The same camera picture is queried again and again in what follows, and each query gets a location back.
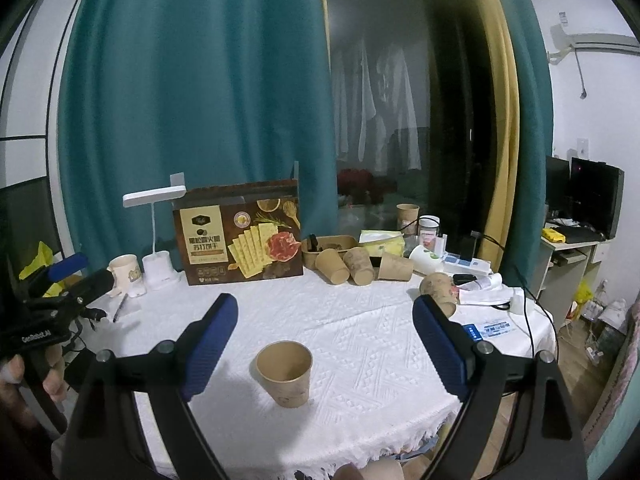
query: computer desk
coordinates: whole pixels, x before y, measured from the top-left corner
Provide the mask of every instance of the computer desk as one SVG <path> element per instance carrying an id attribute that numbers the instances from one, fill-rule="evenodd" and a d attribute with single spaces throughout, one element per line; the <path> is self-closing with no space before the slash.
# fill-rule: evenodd
<path id="1" fill-rule="evenodd" d="M 566 314 L 571 309 L 575 291 L 584 280 L 595 291 L 600 264 L 606 259 L 611 240 L 603 242 L 579 242 L 554 244 L 540 237 L 538 260 L 531 279 L 530 290 L 537 295 L 540 305 L 554 317 L 554 328 L 565 324 Z M 551 261 L 557 251 L 576 249 L 584 254 L 578 262 L 556 266 Z"/>

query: cardboard box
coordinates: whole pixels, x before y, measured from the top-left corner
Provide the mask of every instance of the cardboard box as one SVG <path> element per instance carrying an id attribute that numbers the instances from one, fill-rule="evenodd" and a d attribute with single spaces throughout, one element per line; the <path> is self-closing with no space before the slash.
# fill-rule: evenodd
<path id="1" fill-rule="evenodd" d="M 296 180 L 188 190 L 174 224 L 190 285 L 302 275 Z"/>

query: tablecloth fringe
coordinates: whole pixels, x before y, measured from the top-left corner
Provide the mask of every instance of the tablecloth fringe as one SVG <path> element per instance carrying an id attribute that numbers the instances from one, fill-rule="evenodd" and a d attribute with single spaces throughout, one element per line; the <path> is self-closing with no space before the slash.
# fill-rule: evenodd
<path id="1" fill-rule="evenodd" d="M 381 447 L 378 453 L 373 456 L 370 452 L 363 451 L 359 454 L 353 454 L 350 457 L 345 456 L 343 460 L 340 460 L 340 463 L 300 466 L 287 471 L 274 472 L 273 475 L 266 475 L 264 470 L 256 471 L 255 473 L 243 471 L 241 477 L 236 477 L 232 474 L 231 478 L 234 480 L 296 480 L 295 473 L 300 471 L 312 480 L 330 480 L 330 476 L 334 475 L 336 470 L 344 464 L 353 463 L 360 469 L 365 467 L 370 461 L 379 460 L 382 457 L 395 455 L 403 451 L 418 449 L 424 441 L 437 434 L 443 424 L 453 422 L 457 414 L 457 411 L 450 411 L 445 420 L 440 422 L 436 428 L 429 428 L 426 431 L 414 433 L 399 446 Z"/>

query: white desk lamp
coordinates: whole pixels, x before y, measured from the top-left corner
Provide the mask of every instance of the white desk lamp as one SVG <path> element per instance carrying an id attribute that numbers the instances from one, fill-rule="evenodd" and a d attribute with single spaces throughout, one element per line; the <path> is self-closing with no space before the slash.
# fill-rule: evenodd
<path id="1" fill-rule="evenodd" d="M 182 186 L 160 187 L 136 193 L 127 193 L 122 197 L 124 207 L 151 204 L 151 229 L 153 233 L 152 253 L 142 258 L 145 270 L 145 282 L 149 288 L 160 288 L 175 280 L 177 273 L 171 264 L 169 251 L 156 253 L 156 211 L 154 204 L 183 197 L 187 188 Z"/>

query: white desk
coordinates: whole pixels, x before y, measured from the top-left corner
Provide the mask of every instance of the white desk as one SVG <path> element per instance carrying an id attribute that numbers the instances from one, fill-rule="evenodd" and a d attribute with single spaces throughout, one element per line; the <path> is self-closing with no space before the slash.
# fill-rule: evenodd
<path id="1" fill-rule="evenodd" d="M 334 286 L 305 269 L 304 276 L 264 282 L 183 281 L 137 298 L 142 310 L 116 324 L 104 320 L 96 332 L 87 325 L 82 336 L 93 351 L 144 353 L 162 339 L 176 339 L 219 293 L 233 294 L 238 325 L 205 391 L 190 402 L 194 417 L 231 478 L 293 480 L 300 470 L 319 480 L 348 462 L 363 467 L 386 454 L 418 449 L 459 410 L 413 326 L 421 279 Z M 109 312 L 115 305 L 107 297 L 92 304 Z M 452 320 L 509 316 L 491 307 L 459 306 Z M 517 329 L 490 341 L 504 353 L 528 356 L 524 317 L 511 319 Z M 547 318 L 536 311 L 529 322 L 536 350 L 553 351 Z M 295 410 L 277 406 L 251 375 L 258 350 L 281 339 L 304 343 L 314 356 L 309 403 Z M 171 474 L 148 397 L 137 394 L 136 401 L 154 462 L 159 472 Z"/>
<path id="2" fill-rule="evenodd" d="M 580 282 L 585 282 L 594 290 L 600 263 L 606 255 L 603 251 L 605 244 L 613 240 L 603 242 L 580 242 L 577 244 L 554 244 L 546 238 L 540 237 L 540 249 L 536 268 L 531 279 L 530 290 L 537 295 L 540 304 L 554 317 L 556 331 L 564 325 L 566 314 L 571 309 L 575 291 Z M 553 253 L 576 249 L 585 254 L 585 259 L 573 264 L 555 266 L 551 262 Z"/>

